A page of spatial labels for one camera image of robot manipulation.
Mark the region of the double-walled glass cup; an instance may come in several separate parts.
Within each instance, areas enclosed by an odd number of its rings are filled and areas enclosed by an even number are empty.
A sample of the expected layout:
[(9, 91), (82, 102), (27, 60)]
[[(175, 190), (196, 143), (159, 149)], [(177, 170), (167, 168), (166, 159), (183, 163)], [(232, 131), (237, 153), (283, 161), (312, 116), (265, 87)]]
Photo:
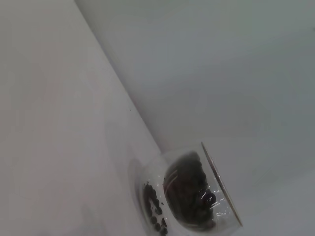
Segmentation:
[(142, 187), (148, 181), (161, 184), (162, 177), (160, 174), (165, 174), (166, 169), (180, 156), (195, 151), (199, 155), (202, 163), (202, 169), (206, 174), (207, 182), (211, 192), (216, 196), (216, 203), (213, 208), (214, 220), (216, 226), (209, 231), (196, 231), (187, 226), (184, 226), (175, 219), (167, 206), (166, 222), (170, 226), (169, 232), (171, 236), (232, 236), (239, 228), (243, 226), (241, 218), (233, 204), (233, 201), (224, 185), (224, 182), (218, 172), (217, 167), (206, 147), (203, 143), (194, 146), (185, 147), (178, 150), (163, 153), (153, 158), (148, 164), (139, 166), (135, 172), (135, 190), (138, 201), (138, 210), (141, 215), (141, 222), (144, 226), (147, 236), (154, 236), (151, 230), (149, 219), (145, 213)]

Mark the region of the roasted coffee beans pile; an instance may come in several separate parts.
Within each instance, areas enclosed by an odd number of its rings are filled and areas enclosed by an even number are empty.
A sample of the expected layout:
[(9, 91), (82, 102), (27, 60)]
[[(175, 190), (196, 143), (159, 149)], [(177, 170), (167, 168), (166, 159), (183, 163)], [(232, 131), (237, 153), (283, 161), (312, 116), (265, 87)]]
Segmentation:
[(150, 180), (142, 187), (144, 209), (154, 236), (171, 236), (166, 207), (176, 220), (193, 230), (209, 231), (216, 226), (216, 196), (210, 190), (197, 152), (180, 156), (160, 177), (161, 184)]

